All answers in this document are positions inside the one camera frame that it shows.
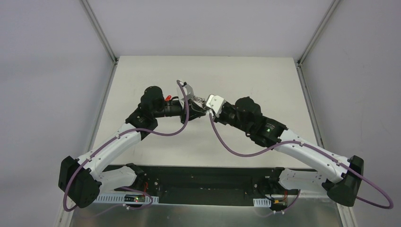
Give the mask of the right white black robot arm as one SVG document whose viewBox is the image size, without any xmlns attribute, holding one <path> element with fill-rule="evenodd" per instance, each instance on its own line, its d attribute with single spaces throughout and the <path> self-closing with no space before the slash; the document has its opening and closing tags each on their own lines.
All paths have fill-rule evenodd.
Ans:
<svg viewBox="0 0 401 227">
<path fill-rule="evenodd" d="M 310 144 L 283 123 L 263 116 L 260 105 L 248 96 L 230 104 L 220 96 L 210 95 L 206 107 L 217 138 L 230 153 L 239 157 L 254 157 L 275 150 L 316 171 L 308 174 L 281 168 L 279 175 L 271 176 L 268 181 L 271 192 L 279 194 L 286 189 L 325 192 L 334 202 L 347 207 L 354 206 L 359 199 L 357 194 L 364 170 L 362 158 L 341 156 Z M 234 152 L 217 132 L 216 123 L 244 132 L 246 137 L 264 149 L 253 154 Z"/>
</svg>

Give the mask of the large metal disc keyring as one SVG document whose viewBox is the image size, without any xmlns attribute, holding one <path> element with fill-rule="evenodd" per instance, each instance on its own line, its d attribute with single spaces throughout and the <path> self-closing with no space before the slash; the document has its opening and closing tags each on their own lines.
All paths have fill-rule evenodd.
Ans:
<svg viewBox="0 0 401 227">
<path fill-rule="evenodd" d="M 195 96 L 195 95 L 194 95 L 194 96 L 192 97 L 192 101 L 198 103 L 199 106 L 201 106 L 203 109 L 206 108 L 206 99 L 205 99 L 205 98 L 202 98 L 202 97 L 200 97 L 200 96 Z"/>
</svg>

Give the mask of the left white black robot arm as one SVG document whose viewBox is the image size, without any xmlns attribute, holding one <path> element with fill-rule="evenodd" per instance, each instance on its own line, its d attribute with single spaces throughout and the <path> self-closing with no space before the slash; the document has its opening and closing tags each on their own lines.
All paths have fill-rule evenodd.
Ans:
<svg viewBox="0 0 401 227">
<path fill-rule="evenodd" d="M 137 145 L 149 134 L 169 137 L 182 132 L 188 121 L 206 114 L 206 100 L 195 96 L 186 83 L 178 83 L 178 96 L 165 100 L 162 89 L 150 86 L 145 89 L 138 107 L 125 123 L 107 141 L 97 148 L 79 156 L 64 158 L 61 162 L 58 186 L 64 192 L 63 209 L 67 212 L 76 207 L 85 208 L 102 192 L 128 186 L 139 191 L 144 186 L 143 171 L 134 164 L 104 173 L 120 154 Z M 157 119 L 180 117 L 183 126 L 172 133 L 155 131 Z"/>
</svg>

